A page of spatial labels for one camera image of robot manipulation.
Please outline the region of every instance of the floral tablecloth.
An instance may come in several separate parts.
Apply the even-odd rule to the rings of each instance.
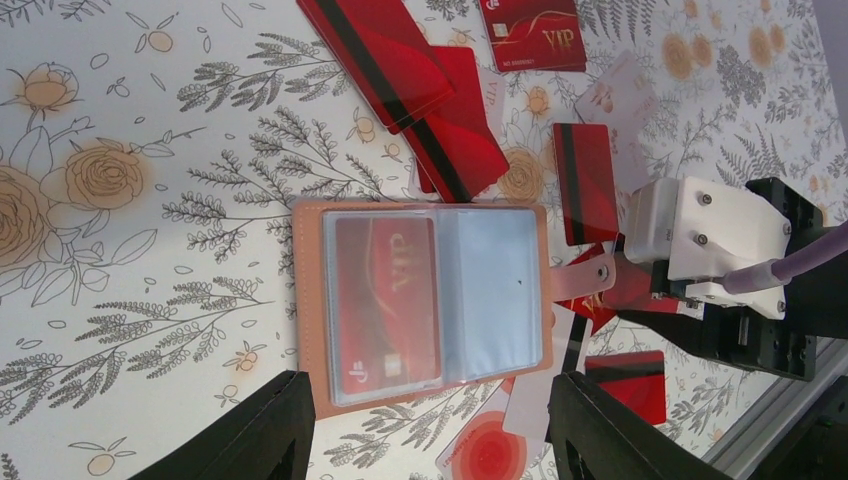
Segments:
[[[550,208],[552,264],[577,252],[549,127],[625,49],[660,99],[641,136],[654,176],[778,175],[845,220],[808,1],[578,3],[588,72],[506,76],[511,169],[485,194]],[[432,44],[492,64],[473,0],[406,6]],[[413,159],[293,0],[0,0],[0,45],[0,472],[126,478],[296,368],[292,200],[412,200]],[[591,346],[649,349],[666,354],[660,428],[696,455],[773,381],[624,322]],[[491,387],[318,422],[310,478],[436,478]],[[551,452],[525,478],[555,478]]]

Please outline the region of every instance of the orange rose print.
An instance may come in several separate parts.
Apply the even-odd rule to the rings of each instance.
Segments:
[[[772,52],[768,35],[760,28],[755,27],[748,35],[748,48],[751,50],[751,60],[760,68],[771,67]]]
[[[775,52],[781,53],[786,50],[786,34],[783,32],[783,28],[780,25],[772,25],[771,30],[769,30],[769,40],[771,40],[771,47]]]
[[[692,41],[692,57],[695,59],[695,63],[703,68],[709,67],[713,63],[713,46],[707,37],[695,35],[695,40]]]
[[[523,148],[510,148],[504,154],[509,162],[509,171],[498,179],[498,188],[509,203],[535,203],[545,187],[542,166],[532,153]]]
[[[663,40],[663,63],[672,77],[688,80],[692,75],[692,52],[679,33],[670,33]]]
[[[0,271],[26,266],[50,232],[49,204],[38,183],[10,167],[0,167]]]
[[[42,183],[42,191],[57,202],[106,210],[127,205],[143,188],[138,158],[106,146],[72,155]]]
[[[359,107],[353,111],[354,126],[347,134],[347,139],[350,140],[354,135],[359,137],[362,143],[371,143],[377,138],[377,133],[374,132],[374,121],[366,116],[359,115]]]
[[[43,116],[46,110],[56,111],[59,107],[73,102],[77,97],[79,90],[77,77],[70,68],[58,63],[42,63],[29,72],[26,78],[14,70],[12,72],[20,77],[23,83],[22,93],[0,105],[13,103],[28,105],[32,109],[32,116],[29,117],[27,131],[32,130],[32,123],[39,113]]]
[[[527,95],[527,110],[534,116],[544,115],[548,111],[548,92],[542,87],[533,87],[525,92]]]
[[[721,12],[719,12],[718,10],[716,10],[714,12],[710,12],[710,23],[713,25],[713,28],[715,28],[716,30],[721,30],[721,28],[722,28]]]

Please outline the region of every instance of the leaf print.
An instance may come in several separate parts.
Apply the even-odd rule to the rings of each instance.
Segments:
[[[177,93],[177,99],[184,102],[180,111],[207,105],[206,111],[210,112],[226,100],[234,107],[248,106],[251,111],[263,102],[270,105],[283,85],[283,71],[301,66],[311,68],[304,72],[304,77],[285,82],[287,92],[305,94],[301,101],[314,100],[329,92],[331,86],[335,96],[347,89],[347,75],[322,43],[310,44],[275,33],[261,33],[260,37],[262,40],[256,42],[260,50],[247,58],[262,60],[273,68],[244,75],[229,62],[203,63],[195,69],[194,80],[205,83],[186,85]],[[330,58],[319,57],[322,53]]]
[[[76,278],[75,275],[71,267],[60,268],[51,272],[35,292],[35,296],[32,299],[32,306],[43,305],[65,293],[73,285]]]
[[[239,28],[244,28],[244,22],[241,21],[241,18],[238,16],[238,14],[236,14],[236,12],[232,8],[230,8],[229,5],[227,5],[226,3],[221,3],[221,11],[224,12],[224,15],[226,15],[226,17],[231,22],[233,22],[233,25]]]
[[[113,265],[126,265],[141,258],[156,242],[157,230],[144,230],[124,240],[115,254],[112,255]]]
[[[427,8],[441,13],[442,18],[450,22],[458,16],[468,15],[468,2],[469,0],[427,0]]]
[[[767,140],[759,125],[757,133],[758,141],[734,135],[742,144],[744,155],[729,151],[725,145],[719,147],[723,162],[717,163],[716,169],[726,184],[741,188],[749,180],[786,175],[786,164],[780,158],[774,136]]]
[[[755,70],[750,60],[743,63],[739,52],[730,45],[719,49],[717,71],[724,94],[737,107],[742,98],[748,105],[756,107],[766,93],[763,73]]]

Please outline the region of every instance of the gray fern print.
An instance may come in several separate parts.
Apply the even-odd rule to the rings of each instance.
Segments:
[[[467,420],[492,393],[495,384],[452,388],[412,402],[409,407],[388,405],[371,410],[371,418],[362,423],[363,430],[340,437],[345,440],[324,452],[335,466],[351,463],[357,468],[368,468],[382,459],[392,445],[428,450],[439,439],[445,427],[454,420]],[[434,403],[424,412],[416,409]],[[403,438],[399,444],[390,442],[393,437]]]
[[[247,58],[261,60],[267,68],[243,72],[230,62],[203,63],[194,70],[196,83],[177,93],[177,100],[183,103],[180,111],[206,107],[206,112],[211,112],[229,101],[233,107],[246,106],[252,112],[274,103],[280,90],[298,94],[301,102],[308,102],[327,93],[337,97],[350,87],[347,74],[322,41],[307,43],[276,33],[259,36],[259,51]],[[287,79],[290,70],[300,75]]]
[[[262,225],[281,245],[279,274],[292,275],[291,204],[298,195],[327,201],[350,196],[394,201],[382,192],[383,180],[371,167],[352,155],[340,158],[338,143],[324,122],[307,125],[279,107],[274,117],[259,118],[250,140],[253,158],[246,164],[232,150],[224,150],[209,167],[188,169],[203,191],[184,192],[179,201],[162,205],[164,218],[202,227],[188,234],[188,249],[210,252],[219,264],[238,253],[254,225]],[[296,190],[290,180],[303,186]],[[224,195],[249,210],[230,214]]]
[[[456,17],[468,16],[468,4],[477,4],[477,1],[478,0],[427,0],[427,8],[436,13],[440,13],[442,18],[450,22]]]
[[[15,468],[8,453],[0,454],[0,467],[3,469],[3,480],[21,480],[18,469]]]
[[[577,19],[583,32],[603,34],[610,40],[629,38],[635,45],[640,29],[651,36],[656,6],[657,0],[584,0],[577,2]]]
[[[757,125],[757,138],[751,140],[738,134],[734,137],[744,153],[735,153],[726,145],[720,147],[722,159],[716,163],[716,168],[724,183],[743,187],[748,180],[786,176],[786,163],[780,158],[773,135],[766,138]]]
[[[76,361],[52,352],[8,362],[0,369],[0,388],[6,388],[0,390],[0,418],[11,417],[9,424],[16,424],[44,400],[50,408],[78,409],[108,393],[125,372],[144,372],[155,379],[188,359],[202,362],[227,340],[225,324],[240,318],[241,312],[273,303],[258,300],[258,288],[257,281],[215,277],[175,285],[176,295],[165,304],[121,301],[95,306],[104,314],[89,317],[92,329],[75,341],[96,340],[102,350]],[[145,339],[155,346],[139,349]]]

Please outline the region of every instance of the purple cable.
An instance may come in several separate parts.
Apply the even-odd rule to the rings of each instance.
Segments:
[[[730,294],[758,292],[789,283],[793,277],[818,267],[848,251],[848,222],[786,258],[769,260],[735,270],[720,283]]]

